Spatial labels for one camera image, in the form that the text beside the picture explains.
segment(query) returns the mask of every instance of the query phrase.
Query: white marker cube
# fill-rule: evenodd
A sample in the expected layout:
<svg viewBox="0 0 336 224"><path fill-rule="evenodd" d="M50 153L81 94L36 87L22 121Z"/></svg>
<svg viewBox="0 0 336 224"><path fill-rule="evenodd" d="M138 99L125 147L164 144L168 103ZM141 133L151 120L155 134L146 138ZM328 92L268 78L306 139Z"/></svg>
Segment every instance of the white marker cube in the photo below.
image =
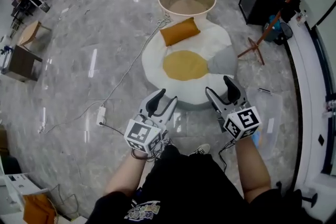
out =
<svg viewBox="0 0 336 224"><path fill-rule="evenodd" d="M131 148L149 154L162 140L162 135L160 128L130 120L124 138Z"/></svg>
<svg viewBox="0 0 336 224"><path fill-rule="evenodd" d="M227 130L235 140L254 134L261 125L261 120L255 106L229 114L224 123Z"/></svg>

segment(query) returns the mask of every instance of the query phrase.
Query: power strip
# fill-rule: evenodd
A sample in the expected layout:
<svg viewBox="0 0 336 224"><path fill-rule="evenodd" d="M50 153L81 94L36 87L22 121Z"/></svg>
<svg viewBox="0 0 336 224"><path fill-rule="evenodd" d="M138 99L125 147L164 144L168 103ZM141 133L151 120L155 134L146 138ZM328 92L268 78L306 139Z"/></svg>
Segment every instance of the power strip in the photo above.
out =
<svg viewBox="0 0 336 224"><path fill-rule="evenodd" d="M106 113L106 108L104 108L103 106L100 106L98 110L96 125L103 127L103 125L101 125L100 122L105 124L105 113Z"/></svg>

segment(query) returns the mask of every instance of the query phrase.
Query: sneaker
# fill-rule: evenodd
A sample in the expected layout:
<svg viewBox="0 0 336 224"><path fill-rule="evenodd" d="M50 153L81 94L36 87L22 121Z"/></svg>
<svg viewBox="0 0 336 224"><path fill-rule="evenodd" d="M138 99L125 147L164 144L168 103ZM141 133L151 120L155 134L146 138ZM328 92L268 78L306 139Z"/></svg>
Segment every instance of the sneaker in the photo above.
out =
<svg viewBox="0 0 336 224"><path fill-rule="evenodd" d="M210 151L210 145L209 144L203 144L203 145L200 145L192 154L189 154L189 156L193 155L193 154L205 155L205 154L208 154L209 151Z"/></svg>

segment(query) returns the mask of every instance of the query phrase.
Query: wooden coat rack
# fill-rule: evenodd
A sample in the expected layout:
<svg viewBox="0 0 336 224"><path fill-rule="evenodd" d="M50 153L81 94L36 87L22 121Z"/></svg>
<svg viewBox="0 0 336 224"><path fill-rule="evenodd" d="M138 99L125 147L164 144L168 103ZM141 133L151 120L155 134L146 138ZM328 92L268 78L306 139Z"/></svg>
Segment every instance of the wooden coat rack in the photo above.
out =
<svg viewBox="0 0 336 224"><path fill-rule="evenodd" d="M273 19L273 21L269 24L269 26L267 27L267 29L264 31L264 33L262 34L262 36L258 39L257 42L253 41L251 38L248 38L248 41L251 45L250 48L248 48L247 50L243 51L241 54L238 55L238 58L240 58L241 56L245 55L246 53L248 53L249 51L257 51L258 55L260 57L261 63L263 65L265 65L264 59L261 55L261 52L259 50L259 45L260 43L264 40L264 38L268 35L268 33L272 30L273 26L275 25L275 23L278 21L278 19L281 17L281 10L278 11L276 17Z"/></svg>

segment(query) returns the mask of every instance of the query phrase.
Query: person's arm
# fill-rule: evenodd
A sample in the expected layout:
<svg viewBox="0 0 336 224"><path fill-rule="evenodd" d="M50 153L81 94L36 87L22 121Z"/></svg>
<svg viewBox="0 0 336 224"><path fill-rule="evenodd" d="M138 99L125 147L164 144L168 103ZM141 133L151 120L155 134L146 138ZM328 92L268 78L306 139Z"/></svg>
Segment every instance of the person's arm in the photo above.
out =
<svg viewBox="0 0 336 224"><path fill-rule="evenodd" d="M271 189L271 179L250 137L237 141L236 153L244 198L252 202L254 198Z"/></svg>
<svg viewBox="0 0 336 224"><path fill-rule="evenodd" d="M137 150L135 155L138 157L147 156L146 153ZM129 154L108 183L105 194L120 191L131 197L139 186L145 164L146 160L136 159Z"/></svg>

